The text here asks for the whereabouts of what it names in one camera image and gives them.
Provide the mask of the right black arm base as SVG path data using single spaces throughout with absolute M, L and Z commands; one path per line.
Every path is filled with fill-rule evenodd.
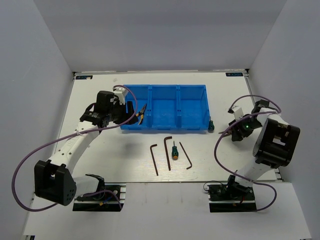
M 211 213 L 247 213 L 257 210 L 252 187 L 239 185 L 236 177 L 230 175 L 227 183 L 211 180 L 203 185 L 208 194 Z

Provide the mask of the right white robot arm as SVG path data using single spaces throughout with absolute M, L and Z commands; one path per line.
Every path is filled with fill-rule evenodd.
M 252 151 L 254 160 L 236 171 L 244 178 L 230 175 L 224 187 L 224 193 L 233 200 L 246 195 L 252 189 L 253 182 L 264 173 L 286 167 L 292 160 L 301 130 L 284 121 L 278 113 L 268 113 L 273 110 L 267 100 L 257 101 L 251 111 L 252 114 L 262 113 L 261 115 L 244 114 L 239 106 L 231 106 L 228 110 L 234 115 L 234 120 L 229 125 L 235 125 L 228 131 L 233 142 L 240 142 L 255 129 L 261 128 Z

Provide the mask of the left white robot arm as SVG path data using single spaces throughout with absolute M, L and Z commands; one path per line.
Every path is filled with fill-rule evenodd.
M 104 178 L 87 173 L 74 177 L 76 164 L 83 153 L 102 131 L 138 121 L 136 99 L 126 101 L 130 90 L 116 85 L 112 91 L 101 90 L 79 119 L 74 133 L 48 160 L 40 160 L 34 167 L 35 195 L 55 204 L 67 206 L 79 196 L 92 196 L 99 200 L 105 196 Z

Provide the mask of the orange-handled small pliers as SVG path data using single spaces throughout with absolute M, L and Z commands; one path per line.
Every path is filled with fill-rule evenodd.
M 232 136 L 233 135 L 234 130 L 232 128 L 228 129 L 226 132 L 221 131 L 219 132 L 220 135 L 222 135 L 222 137 L 227 137 L 227 136 Z

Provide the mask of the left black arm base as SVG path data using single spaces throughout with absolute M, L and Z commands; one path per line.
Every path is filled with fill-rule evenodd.
M 125 203 L 125 183 L 105 183 L 105 189 L 94 196 L 79 196 L 73 202 L 73 212 L 120 212 Z

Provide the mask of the yellow-handled needle-nose pliers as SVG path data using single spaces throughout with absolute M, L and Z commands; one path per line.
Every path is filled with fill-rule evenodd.
M 138 125 L 141 125 L 143 123 L 146 109 L 147 103 L 145 103 L 142 109 L 136 114 L 136 117 L 139 119 Z

